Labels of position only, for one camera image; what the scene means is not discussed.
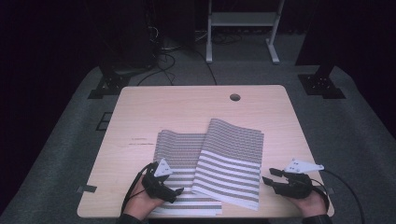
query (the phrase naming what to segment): dark background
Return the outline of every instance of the dark background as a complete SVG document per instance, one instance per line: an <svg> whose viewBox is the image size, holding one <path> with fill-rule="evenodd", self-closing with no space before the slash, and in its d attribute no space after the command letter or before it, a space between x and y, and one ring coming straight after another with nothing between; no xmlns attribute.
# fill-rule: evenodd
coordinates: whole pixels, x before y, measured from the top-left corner
<svg viewBox="0 0 396 224"><path fill-rule="evenodd" d="M164 33L175 34L175 38L184 36L186 29L174 26L180 23L177 20L205 29L207 1L162 0L156 4L163 4L163 11L158 12L163 20L158 25ZM219 0L215 9L271 10L276 5L277 1L265 5L262 0ZM332 55L336 65L354 78L393 136L395 9L390 0L320 0L318 5L317 1L290 0L279 27L281 33L308 32L297 64L319 64ZM190 15L188 19L180 19L186 15ZM2 212L78 84L98 65L92 43L103 42L90 23L84 2L78 0L1 1L0 29Z"/></svg>

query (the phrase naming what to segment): hole in table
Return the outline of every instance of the hole in table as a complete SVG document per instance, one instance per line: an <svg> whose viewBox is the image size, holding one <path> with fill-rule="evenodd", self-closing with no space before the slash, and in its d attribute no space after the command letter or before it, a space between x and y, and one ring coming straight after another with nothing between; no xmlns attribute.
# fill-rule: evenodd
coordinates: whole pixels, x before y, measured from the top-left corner
<svg viewBox="0 0 396 224"><path fill-rule="evenodd" d="M238 95L238 94L236 94L236 93L234 93L234 94L231 94L231 95L230 95L230 99L231 99L232 101L239 101L239 100L241 99L241 96Z"/></svg>

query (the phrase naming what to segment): hand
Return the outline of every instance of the hand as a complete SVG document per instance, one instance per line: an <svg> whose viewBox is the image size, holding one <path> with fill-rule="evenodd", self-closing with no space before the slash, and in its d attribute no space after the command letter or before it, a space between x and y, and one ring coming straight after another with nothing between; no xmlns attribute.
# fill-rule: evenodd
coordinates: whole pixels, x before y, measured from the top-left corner
<svg viewBox="0 0 396 224"><path fill-rule="evenodd" d="M314 217L327 214L327 209L323 198L313 190L308 195L308 197L304 199L293 199L289 197L285 198L297 206L303 217Z"/></svg>
<svg viewBox="0 0 396 224"><path fill-rule="evenodd" d="M145 189L142 185L143 177L143 175L140 177L131 193L131 196ZM136 217L139 220L143 220L151 213L152 210L163 203L164 201L162 199L152 199L145 191L143 191L129 200L123 213Z"/></svg>

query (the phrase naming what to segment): gray and white striped cloth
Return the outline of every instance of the gray and white striped cloth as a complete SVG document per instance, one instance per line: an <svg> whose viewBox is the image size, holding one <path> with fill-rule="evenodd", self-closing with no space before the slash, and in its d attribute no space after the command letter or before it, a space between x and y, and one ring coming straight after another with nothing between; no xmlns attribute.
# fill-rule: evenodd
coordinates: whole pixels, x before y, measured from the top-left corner
<svg viewBox="0 0 396 224"><path fill-rule="evenodd" d="M262 146L260 131L220 119L210 121L206 134L161 131L154 160L165 158L173 170L166 186L185 190L154 212L214 216L221 202L258 210Z"/></svg>

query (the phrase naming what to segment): table surface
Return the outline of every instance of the table surface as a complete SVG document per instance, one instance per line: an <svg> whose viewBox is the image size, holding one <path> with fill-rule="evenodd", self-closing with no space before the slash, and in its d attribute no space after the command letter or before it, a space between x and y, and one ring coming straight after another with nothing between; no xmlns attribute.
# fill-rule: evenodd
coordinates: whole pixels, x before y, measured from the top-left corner
<svg viewBox="0 0 396 224"><path fill-rule="evenodd" d="M231 100L232 94L239 95L240 100ZM284 178L270 175L269 168L284 169L293 158L314 162L282 86L126 87L120 94L87 183L97 189L95 193L83 193L78 215L118 217L135 176L153 160L158 133L165 129L176 133L206 133L211 119L223 119L264 133L263 176L285 182ZM322 182L318 172L309 175ZM331 205L329 215L333 213ZM223 203L222 214L216 217L299 215L290 202L261 182L258 211Z"/></svg>

